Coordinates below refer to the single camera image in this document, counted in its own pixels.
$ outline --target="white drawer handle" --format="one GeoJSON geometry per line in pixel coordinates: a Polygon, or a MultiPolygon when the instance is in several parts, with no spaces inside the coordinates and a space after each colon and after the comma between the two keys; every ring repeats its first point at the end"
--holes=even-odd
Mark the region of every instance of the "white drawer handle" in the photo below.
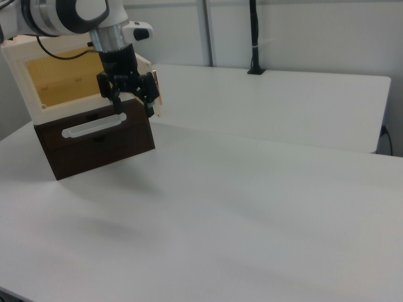
{"type": "Polygon", "coordinates": [[[90,121],[89,123],[65,129],[62,131],[62,136],[64,138],[81,137],[83,135],[91,134],[100,130],[120,125],[126,119],[127,115],[125,113],[121,113],[120,115],[107,116],[106,118],[100,118],[95,121],[90,121]]]}

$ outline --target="white wall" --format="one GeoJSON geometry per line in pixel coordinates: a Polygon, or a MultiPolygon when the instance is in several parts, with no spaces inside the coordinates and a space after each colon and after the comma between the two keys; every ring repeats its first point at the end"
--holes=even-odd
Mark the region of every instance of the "white wall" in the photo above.
{"type": "MultiPolygon", "coordinates": [[[[260,39],[273,39],[261,50],[263,67],[391,77],[385,121],[403,156],[402,2],[267,4],[258,13],[260,39]]],[[[249,67],[249,22],[247,1],[210,1],[217,66],[249,67]]],[[[386,138],[380,151],[389,153],[386,138]]]]}
{"type": "Polygon", "coordinates": [[[30,120],[21,93],[0,52],[0,140],[30,120]]]}
{"type": "Polygon", "coordinates": [[[133,21],[154,29],[153,39],[135,46],[152,63],[208,65],[207,36],[200,0],[126,0],[133,21]]]}

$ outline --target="black cable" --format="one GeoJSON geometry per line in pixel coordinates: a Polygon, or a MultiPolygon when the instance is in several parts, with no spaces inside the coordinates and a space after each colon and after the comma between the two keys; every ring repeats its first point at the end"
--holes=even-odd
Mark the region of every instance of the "black cable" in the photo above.
{"type": "Polygon", "coordinates": [[[4,42],[4,33],[3,33],[3,29],[1,28],[1,24],[0,24],[0,44],[3,44],[4,42]]]}
{"type": "Polygon", "coordinates": [[[389,139],[390,156],[393,156],[392,139],[390,137],[390,133],[389,133],[388,129],[385,129],[385,134],[388,136],[388,139],[389,139]]]}
{"type": "Polygon", "coordinates": [[[79,57],[82,57],[83,55],[86,55],[87,53],[98,53],[96,50],[91,50],[91,49],[89,49],[89,50],[86,50],[85,52],[79,53],[78,55],[75,55],[75,56],[73,56],[73,57],[63,58],[63,57],[58,57],[57,55],[54,55],[54,54],[52,54],[51,52],[49,52],[49,51],[43,46],[42,42],[41,42],[40,39],[39,39],[39,36],[37,36],[37,41],[38,41],[38,44],[39,44],[40,48],[42,48],[42,50],[43,50],[44,52],[46,52],[46,53],[47,53],[48,55],[50,55],[52,58],[55,58],[55,59],[57,59],[57,60],[74,60],[74,59],[77,59],[77,58],[79,58],[79,57]]]}
{"type": "Polygon", "coordinates": [[[2,4],[0,6],[0,10],[2,10],[3,8],[6,8],[7,6],[9,6],[11,3],[13,3],[15,0],[9,0],[8,2],[2,4]]]}
{"type": "MultiPolygon", "coordinates": [[[[256,29],[258,30],[258,37],[259,37],[259,20],[258,20],[258,24],[256,26],[256,29]]],[[[251,69],[253,68],[253,56],[252,56],[252,60],[251,60],[251,69]]]]}

